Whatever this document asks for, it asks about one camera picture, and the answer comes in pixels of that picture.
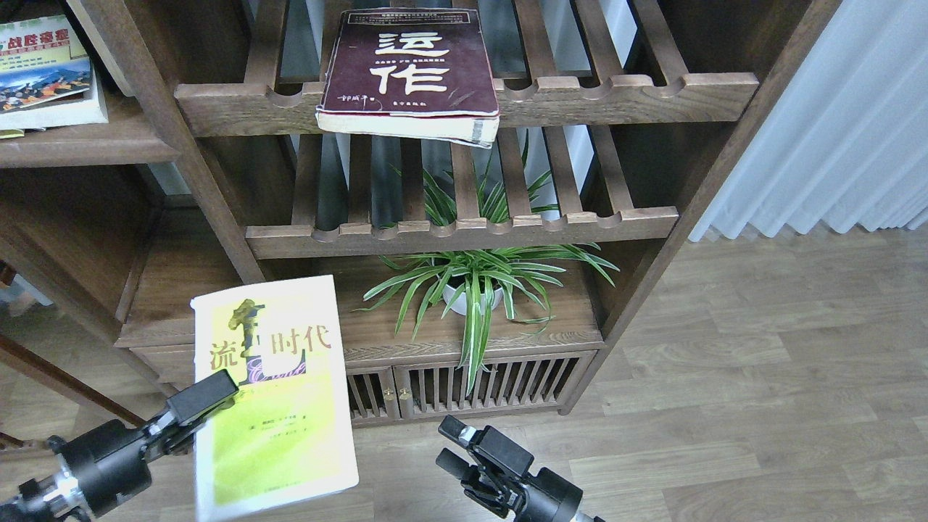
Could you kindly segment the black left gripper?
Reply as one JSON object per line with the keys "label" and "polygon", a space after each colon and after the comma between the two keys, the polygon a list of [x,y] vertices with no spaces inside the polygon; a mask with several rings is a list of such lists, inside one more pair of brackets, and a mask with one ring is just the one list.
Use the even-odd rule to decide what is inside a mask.
{"label": "black left gripper", "polygon": [[54,475],[21,485],[24,519],[97,519],[152,485],[149,463],[185,452],[195,430],[233,400],[239,387],[219,370],[167,399],[165,417],[129,429],[110,420],[66,442],[47,443],[59,462]]}

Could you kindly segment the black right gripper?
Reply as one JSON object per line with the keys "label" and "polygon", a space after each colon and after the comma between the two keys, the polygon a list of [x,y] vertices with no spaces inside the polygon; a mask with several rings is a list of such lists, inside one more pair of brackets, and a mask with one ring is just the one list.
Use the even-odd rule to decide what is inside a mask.
{"label": "black right gripper", "polygon": [[580,508],[583,490],[547,467],[529,473],[534,456],[493,426],[477,429],[454,416],[444,417],[438,432],[468,451],[471,465],[450,449],[442,449],[436,464],[461,483],[477,505],[515,521],[602,521]]}

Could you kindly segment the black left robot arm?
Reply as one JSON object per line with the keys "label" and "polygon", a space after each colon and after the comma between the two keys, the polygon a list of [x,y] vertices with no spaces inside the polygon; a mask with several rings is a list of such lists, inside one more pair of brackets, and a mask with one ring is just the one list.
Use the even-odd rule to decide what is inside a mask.
{"label": "black left robot arm", "polygon": [[2,505],[4,521],[93,521],[152,485],[149,464],[192,447],[194,433],[218,410],[230,407],[238,386],[227,370],[166,400],[165,409],[138,428],[110,420],[66,442],[47,442],[59,471],[19,486]]}

